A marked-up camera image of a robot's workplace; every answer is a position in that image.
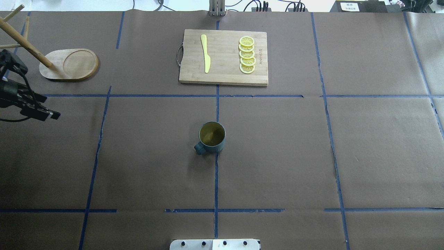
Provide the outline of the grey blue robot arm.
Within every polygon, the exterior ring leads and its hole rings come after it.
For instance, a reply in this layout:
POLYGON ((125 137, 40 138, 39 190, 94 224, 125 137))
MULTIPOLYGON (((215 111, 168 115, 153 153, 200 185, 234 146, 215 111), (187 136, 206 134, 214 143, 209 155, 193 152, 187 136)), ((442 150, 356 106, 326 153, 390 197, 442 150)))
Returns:
POLYGON ((51 110, 42 105, 46 96, 34 92, 26 78, 27 66, 15 54, 7 49, 0 53, 1 83, 0 83, 0 106, 2 109, 16 106, 21 109, 20 114, 24 116, 18 120, 1 119, 2 122, 18 123, 29 119, 45 121, 46 119, 58 120, 60 112, 51 110), (18 74, 24 79, 24 84, 5 78, 6 71, 18 74))

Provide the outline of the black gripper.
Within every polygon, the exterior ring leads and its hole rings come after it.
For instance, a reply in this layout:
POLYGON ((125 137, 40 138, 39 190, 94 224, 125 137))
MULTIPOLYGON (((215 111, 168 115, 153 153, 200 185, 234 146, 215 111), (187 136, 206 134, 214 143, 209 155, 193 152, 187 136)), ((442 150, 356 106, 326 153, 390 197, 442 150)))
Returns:
POLYGON ((7 49, 1 51, 1 108, 16 106, 21 109, 20 114, 39 121, 47 119, 58 120, 60 112, 41 106, 46 97, 36 94, 26 78, 27 66, 19 57, 7 49), (7 71, 21 76, 25 84, 4 78, 7 71))

